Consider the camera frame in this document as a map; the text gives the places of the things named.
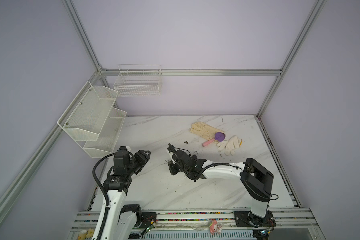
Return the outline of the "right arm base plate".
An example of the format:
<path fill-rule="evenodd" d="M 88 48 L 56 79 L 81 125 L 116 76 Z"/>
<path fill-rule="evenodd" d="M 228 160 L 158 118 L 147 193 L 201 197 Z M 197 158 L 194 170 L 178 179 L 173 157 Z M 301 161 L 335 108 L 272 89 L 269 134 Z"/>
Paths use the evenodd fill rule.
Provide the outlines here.
<path fill-rule="evenodd" d="M 252 214 L 251 211 L 235 211 L 234 219 L 237 227 L 273 228 L 276 226 L 273 213 L 269 210 L 266 210 L 266 215 L 263 218 Z"/>

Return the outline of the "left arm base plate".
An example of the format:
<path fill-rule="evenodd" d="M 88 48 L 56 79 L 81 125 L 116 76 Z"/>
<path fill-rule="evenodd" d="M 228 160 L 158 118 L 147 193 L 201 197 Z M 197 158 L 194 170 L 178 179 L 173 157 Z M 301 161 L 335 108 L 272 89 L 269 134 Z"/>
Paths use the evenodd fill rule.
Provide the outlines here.
<path fill-rule="evenodd" d="M 135 229 L 146 229 L 151 225 L 151 222 L 157 221 L 156 212 L 143 212 L 142 216 L 137 220 Z"/>

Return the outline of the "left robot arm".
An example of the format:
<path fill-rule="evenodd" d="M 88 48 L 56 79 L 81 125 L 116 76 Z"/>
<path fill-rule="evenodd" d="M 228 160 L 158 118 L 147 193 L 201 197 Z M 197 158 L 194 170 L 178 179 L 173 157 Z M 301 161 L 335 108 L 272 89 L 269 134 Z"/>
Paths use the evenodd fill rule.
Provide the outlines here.
<path fill-rule="evenodd" d="M 96 174 L 97 167 L 110 157 L 114 158 L 114 165 L 106 180 L 101 183 Z M 127 147 L 122 146 L 95 164 L 92 175 L 104 201 L 93 240 L 127 240 L 132 229 L 141 225 L 143 216 L 140 205 L 125 205 L 125 200 L 132 176 L 140 173 L 150 158 L 150 151 L 139 150 L 132 154 Z"/>

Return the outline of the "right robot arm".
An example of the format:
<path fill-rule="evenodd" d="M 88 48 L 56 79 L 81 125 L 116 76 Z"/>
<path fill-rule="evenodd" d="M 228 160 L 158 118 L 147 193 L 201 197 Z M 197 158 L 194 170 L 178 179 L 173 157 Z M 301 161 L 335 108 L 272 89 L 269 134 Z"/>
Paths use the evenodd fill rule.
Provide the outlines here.
<path fill-rule="evenodd" d="M 272 201 L 274 175 L 255 159 L 247 158 L 242 163 L 217 163 L 199 159 L 184 149 L 169 144 L 167 153 L 171 175 L 182 172 L 194 182 L 200 179 L 226 179 L 240 181 L 252 197 L 250 216 L 264 219 L 269 202 Z"/>

